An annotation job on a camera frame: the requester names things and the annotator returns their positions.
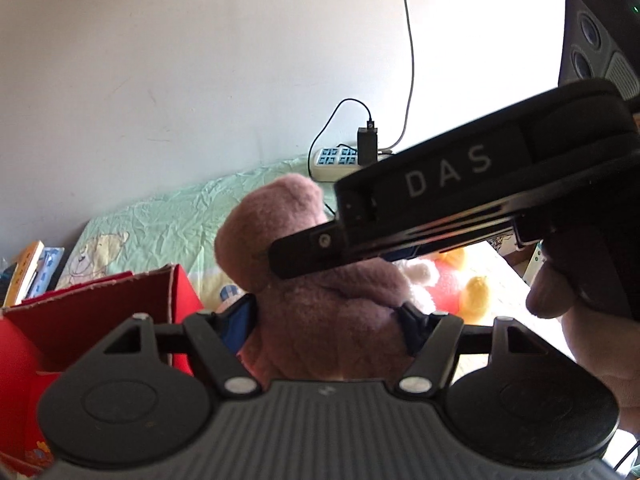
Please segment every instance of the cartoon bear print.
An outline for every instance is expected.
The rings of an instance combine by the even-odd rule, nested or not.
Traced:
[[[66,264],[56,288],[66,288],[107,276],[107,266],[115,261],[128,239],[127,232],[90,238]]]

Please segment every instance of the camera lens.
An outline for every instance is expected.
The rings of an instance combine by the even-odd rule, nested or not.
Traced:
[[[593,48],[600,48],[600,34],[598,33],[598,27],[596,27],[593,20],[586,14],[583,14],[580,17],[580,28],[582,29],[582,33],[589,44]]]
[[[572,61],[574,62],[575,73],[577,73],[580,79],[591,79],[593,77],[593,72],[591,72],[589,62],[583,54],[574,50]]]

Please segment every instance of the power strip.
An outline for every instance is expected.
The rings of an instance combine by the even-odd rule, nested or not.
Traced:
[[[388,156],[379,154],[378,160]],[[335,182],[361,169],[355,148],[322,148],[311,158],[311,177],[317,182]]]

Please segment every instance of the orange book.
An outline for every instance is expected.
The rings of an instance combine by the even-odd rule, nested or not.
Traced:
[[[38,240],[37,242],[29,244],[20,253],[2,306],[20,304],[22,300],[27,297],[31,281],[38,267],[38,258],[42,254],[43,249],[44,244]]]

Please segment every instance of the speaker grille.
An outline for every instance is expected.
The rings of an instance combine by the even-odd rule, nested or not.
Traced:
[[[614,52],[607,67],[605,79],[618,87],[623,99],[631,99],[640,93],[640,82],[628,61],[619,52]]]

